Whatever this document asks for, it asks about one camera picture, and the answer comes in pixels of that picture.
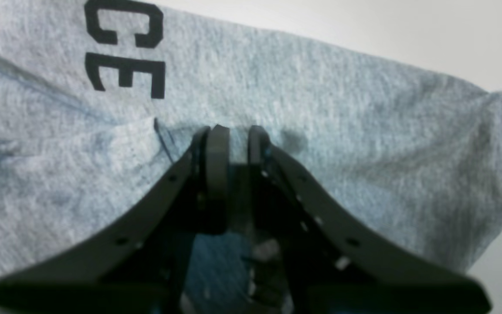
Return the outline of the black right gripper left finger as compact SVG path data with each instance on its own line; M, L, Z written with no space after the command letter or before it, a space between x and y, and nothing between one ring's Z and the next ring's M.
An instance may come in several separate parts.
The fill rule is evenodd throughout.
M179 314L195 234L227 229L230 131L203 127L124 216L0 280L0 314Z

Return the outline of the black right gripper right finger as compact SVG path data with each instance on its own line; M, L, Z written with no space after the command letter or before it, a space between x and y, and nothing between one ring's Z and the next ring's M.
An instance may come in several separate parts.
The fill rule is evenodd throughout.
M295 314L487 314L484 288L398 248L333 199L253 126L248 137L257 228L280 244Z

